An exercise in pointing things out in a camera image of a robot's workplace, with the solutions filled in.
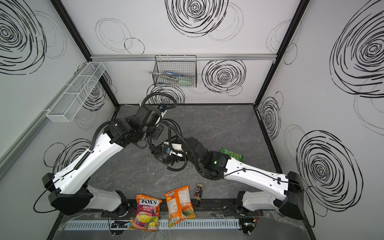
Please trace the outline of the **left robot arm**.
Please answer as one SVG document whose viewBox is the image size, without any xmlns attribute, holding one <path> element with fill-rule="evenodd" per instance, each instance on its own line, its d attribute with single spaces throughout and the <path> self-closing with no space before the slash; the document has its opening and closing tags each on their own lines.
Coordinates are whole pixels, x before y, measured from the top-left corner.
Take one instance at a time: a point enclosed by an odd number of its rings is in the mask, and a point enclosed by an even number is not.
<svg viewBox="0 0 384 240">
<path fill-rule="evenodd" d="M 55 211 L 73 215 L 83 210 L 103 210 L 125 216 L 129 203 L 121 191 L 104 191 L 88 185 L 89 178 L 113 155 L 130 144 L 152 136 L 165 113 L 177 106 L 165 93 L 147 95 L 136 114 L 106 121 L 95 131 L 90 147 L 61 171 L 43 176 L 49 202 Z"/>
</svg>

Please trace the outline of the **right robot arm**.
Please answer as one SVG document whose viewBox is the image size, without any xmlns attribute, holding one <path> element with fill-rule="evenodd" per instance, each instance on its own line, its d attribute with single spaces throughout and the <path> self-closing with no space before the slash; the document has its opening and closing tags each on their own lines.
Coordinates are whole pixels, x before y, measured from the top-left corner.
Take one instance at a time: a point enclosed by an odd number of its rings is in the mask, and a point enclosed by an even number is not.
<svg viewBox="0 0 384 240">
<path fill-rule="evenodd" d="M 247 165 L 217 151 L 209 151 L 195 138 L 181 139 L 179 143 L 163 143 L 168 156 L 183 157 L 197 172 L 212 181 L 231 180 L 258 189 L 258 192 L 240 191 L 238 208 L 244 211 L 275 210 L 295 220 L 304 219 L 304 185 L 295 172 L 278 174 Z"/>
</svg>

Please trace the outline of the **black and blue headphones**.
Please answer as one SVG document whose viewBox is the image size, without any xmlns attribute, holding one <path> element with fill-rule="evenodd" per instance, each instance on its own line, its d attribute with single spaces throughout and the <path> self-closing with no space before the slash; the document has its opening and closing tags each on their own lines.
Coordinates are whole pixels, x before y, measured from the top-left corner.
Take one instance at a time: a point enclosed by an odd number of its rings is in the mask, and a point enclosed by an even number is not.
<svg viewBox="0 0 384 240">
<path fill-rule="evenodd" d="M 168 139 L 162 144 L 155 146 L 152 140 L 157 140 L 165 128 L 168 129 Z M 188 159 L 186 154 L 184 154 L 182 149 L 178 150 L 174 146 L 181 145 L 183 140 L 184 136 L 182 135 L 180 125 L 175 120 L 168 118 L 161 120 L 155 132 L 151 136 L 146 137 L 148 147 L 155 159 L 166 165 L 167 169 L 172 172 L 180 172 L 187 166 Z"/>
</svg>

